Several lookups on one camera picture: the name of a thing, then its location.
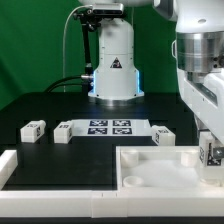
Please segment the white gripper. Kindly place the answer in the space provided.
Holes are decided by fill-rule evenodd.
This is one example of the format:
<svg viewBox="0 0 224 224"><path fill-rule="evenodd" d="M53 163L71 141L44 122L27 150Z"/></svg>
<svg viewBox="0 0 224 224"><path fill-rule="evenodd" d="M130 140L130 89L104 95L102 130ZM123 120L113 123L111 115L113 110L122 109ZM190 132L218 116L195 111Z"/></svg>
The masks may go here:
<svg viewBox="0 0 224 224"><path fill-rule="evenodd" d="M204 77L203 85L217 98L212 101L187 80L187 72L177 70L179 92L182 100L210 132L224 144L224 69L218 69ZM215 159L224 158L224 146L213 148Z"/></svg>

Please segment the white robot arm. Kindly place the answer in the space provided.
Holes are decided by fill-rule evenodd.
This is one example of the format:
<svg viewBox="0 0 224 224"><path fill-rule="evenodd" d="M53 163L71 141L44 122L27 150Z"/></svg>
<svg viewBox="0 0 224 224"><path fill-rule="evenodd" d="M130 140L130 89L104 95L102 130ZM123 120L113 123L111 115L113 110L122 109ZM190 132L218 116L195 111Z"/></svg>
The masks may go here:
<svg viewBox="0 0 224 224"><path fill-rule="evenodd" d="M98 68L89 96L102 101L130 101L143 92L134 71L134 31L121 19L128 6L150 4L176 23L172 54L179 91L210 144L201 154L224 159L224 0L79 0L89 30L99 31Z"/></svg>

